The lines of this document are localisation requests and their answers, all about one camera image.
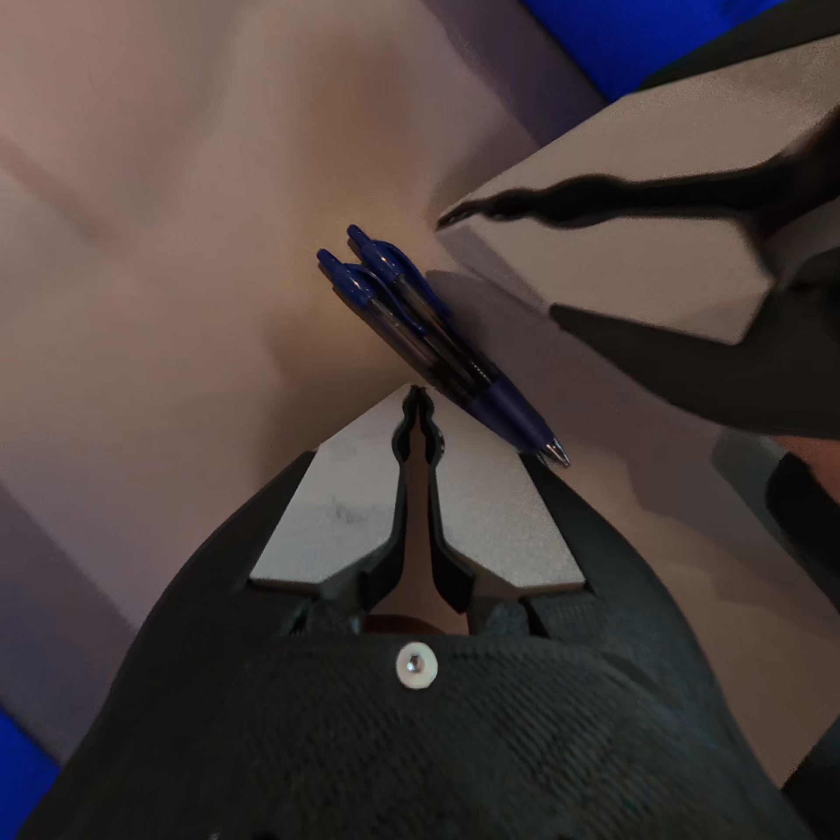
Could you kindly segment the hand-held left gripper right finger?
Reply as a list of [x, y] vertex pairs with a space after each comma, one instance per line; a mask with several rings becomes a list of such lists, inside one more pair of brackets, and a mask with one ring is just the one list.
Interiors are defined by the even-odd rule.
[[433, 387], [423, 389], [434, 584], [467, 614], [480, 601], [578, 592], [585, 576], [519, 452]]

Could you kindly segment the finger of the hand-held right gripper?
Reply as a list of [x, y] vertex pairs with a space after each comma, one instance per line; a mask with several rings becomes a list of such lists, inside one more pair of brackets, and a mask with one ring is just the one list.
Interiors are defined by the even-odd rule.
[[726, 345], [742, 340], [773, 285], [728, 220], [622, 217], [559, 229], [475, 216], [438, 240], [534, 312], [560, 305]]
[[621, 98], [442, 220], [792, 220], [838, 197], [838, 35]]

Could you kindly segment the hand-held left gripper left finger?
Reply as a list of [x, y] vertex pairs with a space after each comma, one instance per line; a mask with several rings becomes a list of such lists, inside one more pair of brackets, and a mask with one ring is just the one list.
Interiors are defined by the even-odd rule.
[[367, 613], [396, 588], [416, 415], [417, 388], [404, 385], [318, 447], [250, 583]]

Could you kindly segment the blue retractable pen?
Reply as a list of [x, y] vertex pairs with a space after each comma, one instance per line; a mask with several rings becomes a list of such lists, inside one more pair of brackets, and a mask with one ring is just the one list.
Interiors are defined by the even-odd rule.
[[470, 342], [451, 311], [427, 283], [424, 274], [395, 245], [369, 237], [351, 225], [347, 234], [353, 251], [401, 302], [406, 315], [419, 325], [421, 337], [468, 383], [473, 399], [502, 421], [528, 452], [564, 468], [571, 465], [559, 439], [503, 371]]
[[526, 451], [524, 444], [516, 442], [513, 432], [505, 430], [501, 420], [490, 417], [490, 411], [480, 406], [479, 399], [473, 399], [468, 383], [459, 374], [452, 372], [438, 353], [432, 350], [421, 337], [419, 325], [406, 315], [401, 302], [363, 262], [343, 262], [324, 248], [318, 252], [318, 262], [341, 298], [415, 372], [515, 448], [523, 453], [534, 454]]

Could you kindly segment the blue plastic bin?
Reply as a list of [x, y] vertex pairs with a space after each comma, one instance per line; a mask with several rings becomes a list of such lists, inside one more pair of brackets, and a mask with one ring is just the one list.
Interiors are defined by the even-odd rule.
[[524, 1], [608, 102], [779, 1]]
[[13, 839], [60, 773], [60, 763], [1, 709], [1, 838]]

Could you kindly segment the person's right hand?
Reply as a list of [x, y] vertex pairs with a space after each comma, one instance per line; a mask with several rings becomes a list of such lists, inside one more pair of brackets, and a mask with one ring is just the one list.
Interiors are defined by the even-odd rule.
[[839, 504], [839, 441], [791, 436], [776, 440], [808, 468], [816, 483]]

